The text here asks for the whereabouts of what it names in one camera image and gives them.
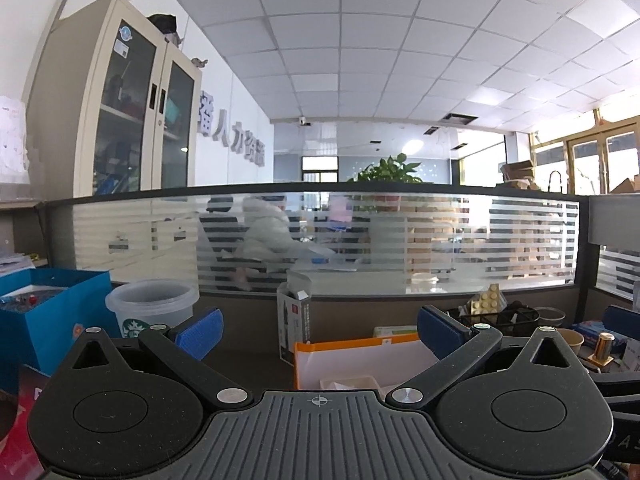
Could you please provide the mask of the beige glass-door cabinet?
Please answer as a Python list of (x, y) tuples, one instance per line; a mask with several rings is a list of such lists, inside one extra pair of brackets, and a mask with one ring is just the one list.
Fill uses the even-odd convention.
[(193, 184), (201, 81), (127, 0), (96, 0), (58, 21), (26, 110), (44, 197)]

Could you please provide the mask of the small upright product box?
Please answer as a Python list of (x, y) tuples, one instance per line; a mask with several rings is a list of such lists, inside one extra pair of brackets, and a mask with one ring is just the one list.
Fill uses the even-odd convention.
[(295, 345), (308, 344), (310, 334), (311, 280), (306, 274), (288, 271), (277, 289), (280, 359), (294, 365)]

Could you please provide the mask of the brown paper cup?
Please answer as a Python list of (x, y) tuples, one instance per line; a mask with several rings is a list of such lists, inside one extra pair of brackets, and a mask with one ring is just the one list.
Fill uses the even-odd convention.
[(558, 328), (556, 331), (562, 336), (576, 356), (578, 356), (585, 342), (585, 337), (582, 336), (581, 333), (576, 332), (576, 330), (570, 330), (569, 328)]

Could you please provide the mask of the yellow building block plate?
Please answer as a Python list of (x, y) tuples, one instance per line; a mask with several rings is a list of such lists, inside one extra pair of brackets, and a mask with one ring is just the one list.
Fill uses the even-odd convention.
[(502, 312), (508, 303), (498, 284), (490, 284), (484, 292), (478, 292), (468, 301), (470, 315)]

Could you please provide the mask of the green potted plant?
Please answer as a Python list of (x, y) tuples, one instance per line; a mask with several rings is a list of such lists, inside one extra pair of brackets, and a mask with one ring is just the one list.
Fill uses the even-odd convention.
[(423, 182), (416, 173), (420, 166), (420, 162), (408, 162), (408, 156), (405, 153), (400, 153), (397, 156), (388, 156), (380, 158), (377, 162), (372, 162), (349, 178), (348, 182), (419, 184)]

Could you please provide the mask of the Starbucks plastic cup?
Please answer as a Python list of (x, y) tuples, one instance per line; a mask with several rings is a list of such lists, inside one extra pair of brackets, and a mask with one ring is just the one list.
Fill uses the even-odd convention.
[(106, 297), (125, 338), (137, 338), (152, 325), (176, 327), (193, 315), (200, 292), (177, 280), (144, 280), (115, 287)]

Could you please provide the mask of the gold perfume bottle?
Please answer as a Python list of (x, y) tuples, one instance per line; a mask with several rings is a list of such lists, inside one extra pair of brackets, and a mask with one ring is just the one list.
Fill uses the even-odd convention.
[(601, 332), (593, 352), (587, 360), (597, 368), (605, 368), (613, 361), (612, 348), (615, 336), (609, 332)]

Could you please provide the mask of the black mesh desk organizer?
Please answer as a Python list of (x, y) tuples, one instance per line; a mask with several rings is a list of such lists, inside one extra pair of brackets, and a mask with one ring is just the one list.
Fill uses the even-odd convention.
[(466, 314), (464, 307), (446, 310), (446, 313), (465, 326), (471, 327), (477, 323), (494, 326), (509, 337), (528, 337), (538, 327), (539, 313), (521, 301), (512, 301), (502, 311), (486, 314)]

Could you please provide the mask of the orange cardboard box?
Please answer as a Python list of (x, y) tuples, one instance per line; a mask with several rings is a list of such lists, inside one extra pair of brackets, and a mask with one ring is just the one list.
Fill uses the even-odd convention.
[(321, 390), (321, 379), (372, 376), (382, 396), (437, 362), (417, 334), (295, 345), (298, 390)]

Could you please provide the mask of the frosted glass partition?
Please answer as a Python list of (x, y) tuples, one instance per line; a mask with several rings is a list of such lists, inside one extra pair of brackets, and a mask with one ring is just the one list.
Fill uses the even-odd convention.
[(173, 278), (207, 295), (465, 295), (574, 284), (583, 197), (441, 184), (271, 183), (56, 200), (42, 208), (58, 268), (117, 283)]

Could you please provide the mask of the white switch panel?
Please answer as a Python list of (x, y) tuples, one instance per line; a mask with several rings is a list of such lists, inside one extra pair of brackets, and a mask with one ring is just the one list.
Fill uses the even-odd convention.
[(321, 379), (321, 390), (375, 390), (381, 391), (381, 386), (372, 376), (347, 377), (338, 379)]

